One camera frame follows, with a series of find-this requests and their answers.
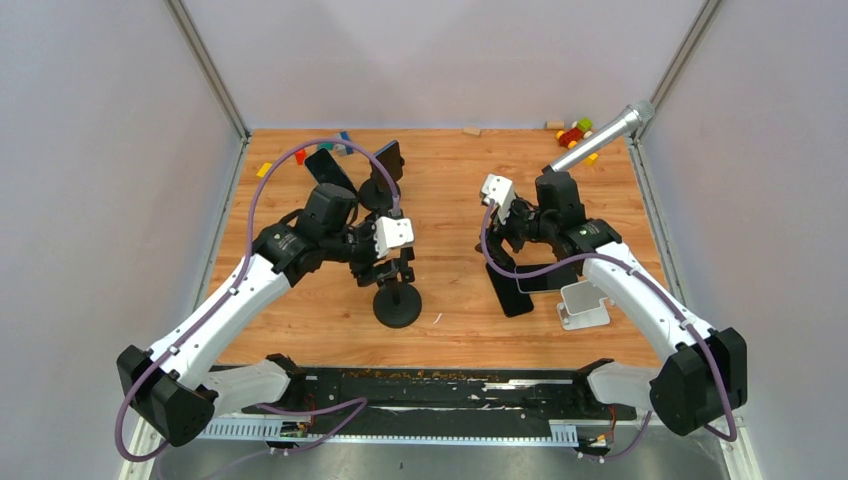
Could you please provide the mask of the black round-base clamp stand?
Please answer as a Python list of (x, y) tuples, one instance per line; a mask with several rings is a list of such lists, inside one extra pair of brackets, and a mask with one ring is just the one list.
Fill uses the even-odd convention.
[(399, 279), (378, 286), (372, 302), (377, 320), (384, 326), (401, 329), (412, 325), (422, 312), (422, 297), (413, 283), (415, 279)]

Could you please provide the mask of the blue phone black screen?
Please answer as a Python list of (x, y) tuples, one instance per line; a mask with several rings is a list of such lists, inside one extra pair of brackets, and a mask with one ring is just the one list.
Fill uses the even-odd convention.
[[(389, 174), (394, 183), (397, 183), (402, 178), (405, 160), (402, 157), (400, 144), (397, 140), (392, 140), (377, 150), (375, 152), (375, 158)], [(390, 192), (389, 182), (376, 166), (372, 166), (370, 178), (375, 182), (379, 191)]]

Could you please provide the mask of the teal phone black screen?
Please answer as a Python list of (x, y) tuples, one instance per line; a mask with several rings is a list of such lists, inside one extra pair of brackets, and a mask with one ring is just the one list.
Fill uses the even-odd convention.
[(327, 149), (320, 148), (309, 155), (304, 165), (318, 184), (333, 184), (357, 195), (353, 182)]

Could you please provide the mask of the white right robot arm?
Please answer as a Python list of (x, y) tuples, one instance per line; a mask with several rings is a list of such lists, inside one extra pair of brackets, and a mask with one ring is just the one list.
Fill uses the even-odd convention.
[(480, 189), (486, 212), (478, 250), (508, 316), (525, 313), (523, 284), (564, 273), (612, 301), (648, 340), (658, 369), (608, 361), (591, 368), (571, 390), (584, 417), (610, 404), (656, 414), (672, 432), (704, 428), (734, 442), (733, 412), (747, 402), (747, 344), (733, 328), (718, 330), (675, 299), (643, 268), (621, 235), (591, 219), (576, 181), (548, 172), (535, 181), (537, 200), (516, 195), (511, 180), (490, 174)]

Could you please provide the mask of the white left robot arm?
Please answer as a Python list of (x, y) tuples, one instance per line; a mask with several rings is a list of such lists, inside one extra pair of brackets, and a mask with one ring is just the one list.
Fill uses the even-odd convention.
[(402, 213), (373, 212), (351, 225), (358, 207), (348, 189), (323, 183), (301, 209), (250, 236), (229, 279), (178, 327), (148, 349), (128, 346), (117, 358), (126, 401), (173, 447), (195, 439), (210, 423), (255, 404), (298, 411), (306, 386), (282, 354), (214, 372), (232, 341), (273, 301), (327, 262), (349, 266), (358, 286), (377, 285), (373, 312), (389, 328), (414, 323), (422, 299), (413, 287), (415, 234)]

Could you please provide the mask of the silver aluminium phone stand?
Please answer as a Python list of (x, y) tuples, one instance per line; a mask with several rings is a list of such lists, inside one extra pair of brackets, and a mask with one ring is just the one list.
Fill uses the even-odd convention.
[(609, 296), (588, 280), (560, 289), (557, 312), (566, 331), (606, 326), (610, 323)]

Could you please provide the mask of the beige wooden block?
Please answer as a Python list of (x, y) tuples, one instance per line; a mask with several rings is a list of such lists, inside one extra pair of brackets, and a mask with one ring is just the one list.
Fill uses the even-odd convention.
[(479, 138), (482, 135), (482, 130), (477, 127), (467, 126), (462, 129), (462, 133), (464, 135), (472, 136), (475, 138)]

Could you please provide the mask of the blue white block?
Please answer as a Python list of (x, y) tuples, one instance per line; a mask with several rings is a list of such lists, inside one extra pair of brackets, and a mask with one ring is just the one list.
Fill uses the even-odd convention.
[(343, 140), (343, 143), (335, 143), (334, 144), (334, 152), (340, 156), (348, 156), (354, 153), (354, 149), (347, 145), (347, 142), (351, 141), (349, 132), (346, 130), (342, 130), (335, 134), (335, 138), (339, 140)]

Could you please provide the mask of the red toy car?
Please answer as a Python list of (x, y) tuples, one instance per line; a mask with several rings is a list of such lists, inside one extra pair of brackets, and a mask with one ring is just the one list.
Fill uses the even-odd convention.
[(588, 117), (583, 117), (573, 122), (569, 129), (558, 131), (555, 139), (561, 147), (571, 149), (593, 134), (592, 127), (593, 122)]

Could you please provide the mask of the yellow block left side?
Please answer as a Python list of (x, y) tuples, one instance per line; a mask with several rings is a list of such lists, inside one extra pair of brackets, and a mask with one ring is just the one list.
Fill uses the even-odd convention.
[(271, 162), (266, 162), (266, 163), (264, 163), (264, 164), (263, 164), (263, 165), (262, 165), (262, 166), (261, 166), (261, 167), (257, 170), (257, 172), (256, 172), (256, 176), (257, 176), (258, 178), (264, 178), (264, 177), (268, 174), (268, 172), (270, 171), (270, 169), (272, 168), (272, 166), (273, 166), (273, 164), (272, 164)]

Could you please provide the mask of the silver microphone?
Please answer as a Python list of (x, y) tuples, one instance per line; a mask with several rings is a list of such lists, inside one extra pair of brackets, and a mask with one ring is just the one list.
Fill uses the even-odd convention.
[(635, 104), (627, 105), (613, 120), (552, 161), (542, 169), (542, 172), (564, 172), (569, 170), (584, 160), (587, 160), (591, 154), (597, 153), (601, 148), (614, 140), (632, 134), (637, 129), (646, 126), (655, 113), (655, 106), (648, 100), (640, 100)]

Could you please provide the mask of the black phone dark frame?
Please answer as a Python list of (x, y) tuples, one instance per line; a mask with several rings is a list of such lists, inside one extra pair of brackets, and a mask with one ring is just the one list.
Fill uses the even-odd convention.
[(534, 310), (530, 295), (522, 293), (518, 289), (515, 279), (499, 274), (489, 265), (486, 265), (485, 268), (505, 317), (514, 318)]

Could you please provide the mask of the black phone silver frame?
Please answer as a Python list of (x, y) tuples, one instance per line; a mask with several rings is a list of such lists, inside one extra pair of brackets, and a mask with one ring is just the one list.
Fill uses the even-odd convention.
[(561, 288), (579, 282), (572, 267), (565, 266), (532, 278), (517, 279), (518, 291), (524, 294), (557, 292)]

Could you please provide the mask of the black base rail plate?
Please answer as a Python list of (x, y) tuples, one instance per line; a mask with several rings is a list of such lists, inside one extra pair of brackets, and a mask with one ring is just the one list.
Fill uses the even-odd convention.
[(600, 403), (575, 370), (306, 367), (271, 407), (314, 411), (364, 398), (371, 408), (517, 410), (545, 420), (634, 420)]

